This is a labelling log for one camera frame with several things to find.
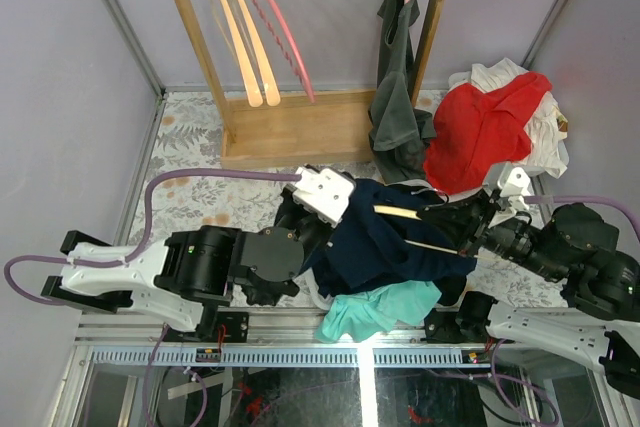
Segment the cream plastic hanger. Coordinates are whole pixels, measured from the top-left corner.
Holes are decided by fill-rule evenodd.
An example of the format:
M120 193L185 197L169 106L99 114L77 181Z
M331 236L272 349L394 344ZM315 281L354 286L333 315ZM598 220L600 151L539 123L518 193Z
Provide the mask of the cream plastic hanger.
M479 189L472 189L471 191L468 192L463 192L462 194L459 195L449 195L444 191L441 191L439 189L436 189L438 192L440 193L444 193L445 197L443 198L444 202L443 203L438 203L435 205L439 205L439 204L446 204L449 202L455 202L458 200L462 200L465 198L468 198L470 196L472 196L473 194L479 192L479 191L486 191L485 188L479 188ZM442 242L438 241L438 242L427 242L427 241L419 241L416 239L413 239L411 237L409 238L405 238L405 242L409 245L415 246L415 247L420 247L423 249L428 249L428 250L432 250L432 251L436 251L436 252L440 252L443 254L448 254L448 255L454 255L454 256L458 256L458 257L462 257L462 258L473 258L476 260L483 260L483 261L491 261L492 257L487 254L487 255L483 255L481 253L482 249L486 249L485 245L486 245L486 234L489 232L488 231L485 233L484 236L484 243L483 245L480 247L479 251L477 254L472 255L470 257L466 257L466 256L462 256L461 254L458 254L452 247L451 243L447 240L447 238L435 227L427 224L426 222L421 221L418 216L417 216L417 211L425 206L428 205L433 205L433 204L427 204L423 201L422 198L416 197L421 201L421 204L418 208L415 209L410 209L410 208L404 208L404 207L400 207L400 206L395 206L395 205L385 205L385 204L374 204L373 205L373 210L376 214L378 215L382 215L382 216L386 216L386 217L392 217L394 219L399 218L399 219L405 219L405 220L411 220L414 222L420 222L422 225L426 225L427 227L435 230L438 235L443 239Z

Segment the navy blue t-shirt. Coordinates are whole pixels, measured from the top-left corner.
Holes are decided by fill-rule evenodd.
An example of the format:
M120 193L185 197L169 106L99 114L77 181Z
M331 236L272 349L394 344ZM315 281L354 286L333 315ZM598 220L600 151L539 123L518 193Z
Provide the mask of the navy blue t-shirt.
M335 297L405 281L465 277L477 260L453 254L453 243L420 220L380 215L376 205L417 211L442 202L436 194L358 179L341 223L303 269L312 270L319 293Z

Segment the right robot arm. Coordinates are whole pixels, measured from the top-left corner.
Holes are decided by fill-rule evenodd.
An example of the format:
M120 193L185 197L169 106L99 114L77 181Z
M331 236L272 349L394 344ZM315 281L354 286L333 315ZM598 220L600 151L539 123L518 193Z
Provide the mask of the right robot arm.
M527 314L495 297L472 291L456 313L444 317L440 340L519 342L578 363L604 376L608 385L639 396L639 263L618 250L619 230L594 206L621 212L632 228L639 221L623 204L595 196L529 196L525 204L553 204L549 222L537 228L519 214L494 219L502 202L496 192L418 210L439 229L453 251L470 257L484 248L551 283L562 286L568 306L600 320L596 327L570 326L544 314Z

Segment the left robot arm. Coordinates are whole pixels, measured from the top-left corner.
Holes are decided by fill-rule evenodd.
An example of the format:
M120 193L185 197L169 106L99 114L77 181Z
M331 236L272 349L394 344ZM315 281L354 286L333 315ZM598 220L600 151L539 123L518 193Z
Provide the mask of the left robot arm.
M354 186L285 188L275 225L258 232L204 226L175 232L131 261L124 249L82 242L41 294L78 309L132 311L167 324L183 339L208 341L217 312L240 287L250 305L274 306L299 292L295 280L342 220Z

